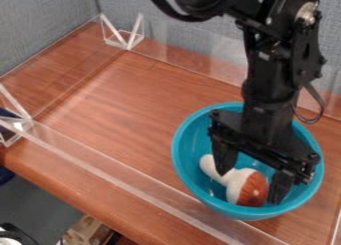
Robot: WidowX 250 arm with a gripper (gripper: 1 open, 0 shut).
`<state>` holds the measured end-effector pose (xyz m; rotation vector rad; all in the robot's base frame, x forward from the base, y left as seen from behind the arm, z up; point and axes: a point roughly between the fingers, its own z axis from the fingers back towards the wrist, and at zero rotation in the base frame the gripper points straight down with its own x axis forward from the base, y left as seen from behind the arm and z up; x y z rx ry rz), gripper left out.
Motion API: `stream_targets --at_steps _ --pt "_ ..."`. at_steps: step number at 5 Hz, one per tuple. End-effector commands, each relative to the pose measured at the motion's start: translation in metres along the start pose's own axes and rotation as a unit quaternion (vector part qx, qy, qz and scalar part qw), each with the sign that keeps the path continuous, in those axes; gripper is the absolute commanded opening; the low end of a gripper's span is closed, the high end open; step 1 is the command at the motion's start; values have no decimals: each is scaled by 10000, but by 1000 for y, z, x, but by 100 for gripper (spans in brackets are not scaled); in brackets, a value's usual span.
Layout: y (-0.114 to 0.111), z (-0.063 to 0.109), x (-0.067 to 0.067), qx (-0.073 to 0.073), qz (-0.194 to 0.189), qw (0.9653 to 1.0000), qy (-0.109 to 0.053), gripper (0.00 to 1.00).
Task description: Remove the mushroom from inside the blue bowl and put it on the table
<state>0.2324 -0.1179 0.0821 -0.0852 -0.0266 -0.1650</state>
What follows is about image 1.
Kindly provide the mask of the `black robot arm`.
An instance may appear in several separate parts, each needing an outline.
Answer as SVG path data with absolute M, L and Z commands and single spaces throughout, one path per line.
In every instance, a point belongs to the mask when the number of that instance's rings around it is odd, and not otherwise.
M 215 169 L 226 174 L 244 153 L 275 169 L 267 201 L 276 204 L 293 185 L 307 183 L 321 156 L 298 138 L 299 92 L 314 98 L 311 81 L 326 63 L 319 52 L 319 0 L 151 0 L 172 18 L 203 22 L 227 15 L 243 33 L 247 77 L 240 113 L 212 110 L 208 135 Z

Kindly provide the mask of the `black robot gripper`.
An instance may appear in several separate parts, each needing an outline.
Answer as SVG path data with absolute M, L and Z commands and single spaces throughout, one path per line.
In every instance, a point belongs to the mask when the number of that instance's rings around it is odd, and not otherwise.
M 267 202 L 279 204 L 293 184 L 307 184 L 321 156 L 294 127 L 289 106 L 242 106 L 242 112 L 212 109 L 207 129 L 214 166 L 224 175 L 242 152 L 275 169 Z

